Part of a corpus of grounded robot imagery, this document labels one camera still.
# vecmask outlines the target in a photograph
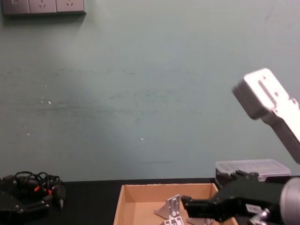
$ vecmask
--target black table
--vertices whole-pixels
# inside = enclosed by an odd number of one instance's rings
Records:
[[[107,180],[66,182],[67,202],[59,211],[52,207],[45,218],[28,225],[113,225],[121,186],[124,184],[213,183],[214,178]],[[240,225],[247,224],[239,220]]]

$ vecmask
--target power outlet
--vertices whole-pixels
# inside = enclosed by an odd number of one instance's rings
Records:
[[[56,0],[29,0],[30,14],[56,13]]]
[[[2,0],[4,15],[29,14],[28,0]]]
[[[85,13],[84,0],[56,0],[58,13]]]

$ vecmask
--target metal bracket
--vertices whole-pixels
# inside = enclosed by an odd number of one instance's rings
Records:
[[[187,218],[187,222],[193,225],[212,225],[214,219],[204,219],[204,218]]]
[[[172,219],[179,216],[180,195],[175,195],[172,198],[166,199],[165,205],[162,208],[155,210],[154,213],[165,219]]]
[[[181,217],[172,218],[162,222],[160,225],[184,225]]]

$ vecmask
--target open cardboard box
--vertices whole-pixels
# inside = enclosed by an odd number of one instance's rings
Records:
[[[196,199],[210,199],[218,191],[215,184],[151,184],[123,185],[113,225],[160,225],[164,218],[154,214],[165,200],[180,194]],[[185,225],[187,212],[180,203],[180,215]],[[234,218],[223,225],[238,225]]]

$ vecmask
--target wall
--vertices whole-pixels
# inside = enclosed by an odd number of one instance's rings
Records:
[[[86,8],[85,17],[1,18],[0,176],[211,177],[216,161],[254,158],[300,171],[231,93],[267,67],[300,99],[298,1]]]

